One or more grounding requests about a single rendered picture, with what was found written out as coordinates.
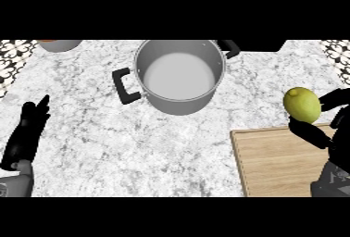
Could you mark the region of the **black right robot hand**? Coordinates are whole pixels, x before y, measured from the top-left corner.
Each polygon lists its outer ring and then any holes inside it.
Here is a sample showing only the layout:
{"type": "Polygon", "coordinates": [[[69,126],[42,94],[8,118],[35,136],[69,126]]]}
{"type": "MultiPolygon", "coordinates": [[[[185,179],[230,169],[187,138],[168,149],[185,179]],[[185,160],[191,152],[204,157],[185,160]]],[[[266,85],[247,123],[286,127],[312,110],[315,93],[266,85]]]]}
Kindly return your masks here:
{"type": "Polygon", "coordinates": [[[350,88],[337,89],[321,97],[323,112],[346,105],[334,117],[330,127],[336,134],[328,137],[324,131],[312,124],[290,118],[289,128],[321,149],[328,149],[328,160],[350,173],[350,88]]]}

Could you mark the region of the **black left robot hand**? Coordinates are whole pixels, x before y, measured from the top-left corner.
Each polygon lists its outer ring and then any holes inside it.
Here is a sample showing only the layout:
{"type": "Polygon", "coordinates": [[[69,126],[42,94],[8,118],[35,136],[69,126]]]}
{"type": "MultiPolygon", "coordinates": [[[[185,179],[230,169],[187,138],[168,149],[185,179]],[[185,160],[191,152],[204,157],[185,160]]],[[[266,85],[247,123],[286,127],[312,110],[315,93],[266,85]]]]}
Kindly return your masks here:
{"type": "Polygon", "coordinates": [[[49,117],[49,95],[46,95],[39,104],[26,102],[23,105],[20,124],[9,137],[0,169],[15,171],[14,163],[35,160],[49,117]]]}

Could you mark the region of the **yellow-green lemon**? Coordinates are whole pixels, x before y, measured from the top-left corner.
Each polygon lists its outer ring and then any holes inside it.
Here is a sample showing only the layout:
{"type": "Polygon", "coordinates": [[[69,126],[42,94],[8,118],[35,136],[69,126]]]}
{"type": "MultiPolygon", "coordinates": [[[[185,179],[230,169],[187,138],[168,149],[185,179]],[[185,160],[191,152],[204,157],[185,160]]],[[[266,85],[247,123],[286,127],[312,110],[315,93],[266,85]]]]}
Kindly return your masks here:
{"type": "Polygon", "coordinates": [[[323,104],[318,95],[305,87],[292,88],[284,97],[286,111],[293,118],[312,124],[321,116],[323,104]]]}

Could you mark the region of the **wooden tray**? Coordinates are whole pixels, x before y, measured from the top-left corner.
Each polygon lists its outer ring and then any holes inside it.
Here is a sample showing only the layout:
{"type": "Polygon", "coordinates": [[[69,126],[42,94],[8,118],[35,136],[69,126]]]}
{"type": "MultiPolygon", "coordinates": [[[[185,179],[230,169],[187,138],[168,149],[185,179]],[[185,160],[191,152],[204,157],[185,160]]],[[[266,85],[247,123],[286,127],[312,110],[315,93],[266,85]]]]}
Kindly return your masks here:
{"type": "Polygon", "coordinates": [[[231,132],[247,197],[309,197],[328,152],[293,134],[289,127],[231,132]]]}

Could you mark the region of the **grey steel pot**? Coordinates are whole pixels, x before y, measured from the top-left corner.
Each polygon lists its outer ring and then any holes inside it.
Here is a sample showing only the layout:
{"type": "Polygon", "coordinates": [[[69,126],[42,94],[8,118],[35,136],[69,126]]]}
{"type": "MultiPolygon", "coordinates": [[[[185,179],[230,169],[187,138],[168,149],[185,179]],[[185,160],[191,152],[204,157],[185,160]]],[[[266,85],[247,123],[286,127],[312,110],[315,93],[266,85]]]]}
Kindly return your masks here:
{"type": "Polygon", "coordinates": [[[135,73],[144,93],[128,93],[122,77],[131,69],[113,72],[120,101],[129,105],[147,97],[166,114],[185,116],[212,101],[227,72],[227,60],[240,54],[234,40],[224,40],[230,52],[213,40],[147,40],[135,57],[135,73]]]}

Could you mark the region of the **grey bowl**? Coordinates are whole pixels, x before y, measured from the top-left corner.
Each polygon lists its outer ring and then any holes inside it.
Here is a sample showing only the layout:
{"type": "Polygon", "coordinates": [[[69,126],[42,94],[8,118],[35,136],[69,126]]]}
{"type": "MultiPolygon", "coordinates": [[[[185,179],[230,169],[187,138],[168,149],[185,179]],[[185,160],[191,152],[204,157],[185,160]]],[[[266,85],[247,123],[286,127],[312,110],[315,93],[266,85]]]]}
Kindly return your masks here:
{"type": "Polygon", "coordinates": [[[80,43],[82,40],[39,40],[39,45],[52,53],[70,51],[80,43]]]}

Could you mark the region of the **black flat appliance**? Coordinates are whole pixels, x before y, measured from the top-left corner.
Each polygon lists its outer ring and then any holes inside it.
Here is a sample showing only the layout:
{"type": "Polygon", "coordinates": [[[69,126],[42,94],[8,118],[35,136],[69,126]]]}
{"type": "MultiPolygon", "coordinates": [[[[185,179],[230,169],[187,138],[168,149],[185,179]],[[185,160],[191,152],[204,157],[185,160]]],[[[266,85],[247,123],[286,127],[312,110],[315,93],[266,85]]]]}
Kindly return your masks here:
{"type": "Polygon", "coordinates": [[[235,40],[243,51],[247,52],[278,52],[286,40],[235,40]]]}

